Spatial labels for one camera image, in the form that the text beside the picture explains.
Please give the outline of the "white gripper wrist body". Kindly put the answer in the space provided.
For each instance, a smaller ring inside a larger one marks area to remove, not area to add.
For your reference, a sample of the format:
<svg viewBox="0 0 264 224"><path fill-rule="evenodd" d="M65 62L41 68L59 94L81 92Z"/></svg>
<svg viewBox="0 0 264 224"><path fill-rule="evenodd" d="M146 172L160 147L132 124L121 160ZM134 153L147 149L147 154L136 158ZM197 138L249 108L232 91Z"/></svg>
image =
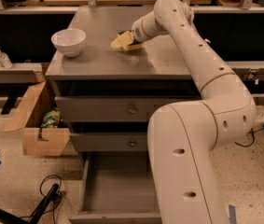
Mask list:
<svg viewBox="0 0 264 224"><path fill-rule="evenodd" d="M153 11L135 21L132 25L132 34L136 41L145 42L167 32L157 22Z"/></svg>

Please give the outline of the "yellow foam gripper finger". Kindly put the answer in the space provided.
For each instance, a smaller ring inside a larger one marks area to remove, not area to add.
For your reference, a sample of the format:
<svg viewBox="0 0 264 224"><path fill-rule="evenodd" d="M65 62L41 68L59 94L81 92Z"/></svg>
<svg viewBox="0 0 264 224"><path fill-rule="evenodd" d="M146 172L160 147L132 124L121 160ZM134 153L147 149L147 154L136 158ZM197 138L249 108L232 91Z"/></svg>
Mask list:
<svg viewBox="0 0 264 224"><path fill-rule="evenodd" d="M124 49L127 46L131 45L133 43L134 37L130 31L126 31L121 35L118 35L117 38L115 38L111 42L111 48L112 49Z"/></svg>

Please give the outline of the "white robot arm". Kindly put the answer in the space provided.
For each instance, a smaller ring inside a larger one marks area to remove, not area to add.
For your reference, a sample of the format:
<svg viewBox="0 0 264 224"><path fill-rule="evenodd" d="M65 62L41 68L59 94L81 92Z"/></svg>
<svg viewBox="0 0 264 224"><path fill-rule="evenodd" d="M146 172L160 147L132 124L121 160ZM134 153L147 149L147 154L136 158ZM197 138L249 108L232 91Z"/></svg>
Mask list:
<svg viewBox="0 0 264 224"><path fill-rule="evenodd" d="M245 136L256 104L232 69L200 37L190 7L157 0L153 10L112 41L113 49L169 34L200 99L164 105L151 116L147 147L162 224L229 224L209 152Z"/></svg>

